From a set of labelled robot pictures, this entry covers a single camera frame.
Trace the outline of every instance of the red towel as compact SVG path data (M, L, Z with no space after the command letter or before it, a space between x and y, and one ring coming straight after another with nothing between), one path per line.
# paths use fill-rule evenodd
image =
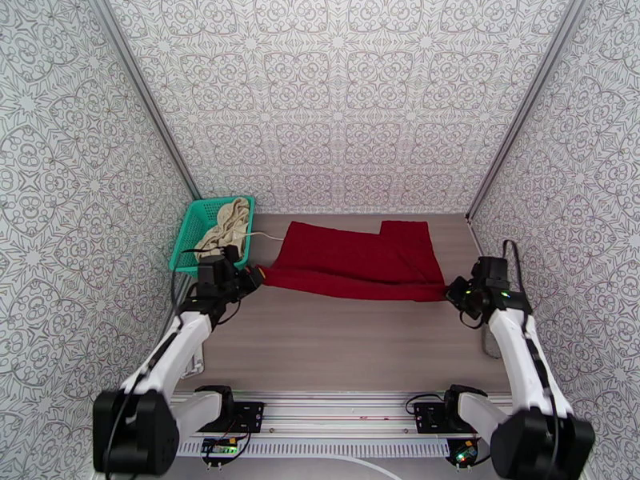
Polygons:
M426 222L382 222L380 234L292 222L265 284L336 298L441 301L445 283Z

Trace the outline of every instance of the green basket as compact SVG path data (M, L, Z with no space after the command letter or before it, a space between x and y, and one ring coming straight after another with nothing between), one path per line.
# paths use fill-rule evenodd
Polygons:
M249 201L249 225L246 228L248 234L254 224L255 198L251 196L231 196L228 198L210 198L207 200L196 200L189 205L186 211L185 219L182 221L178 240L174 246L174 252L169 260L169 269L176 272L184 272L192 278L198 276L198 261L195 256L187 252L181 254L183 250L193 249L200 242L205 233L213 226L218 224L218 210L227 203L231 203L236 198L246 198ZM249 246L251 244L251 236L248 235L245 240L244 254L242 258L235 263L239 269L246 265L249 260Z

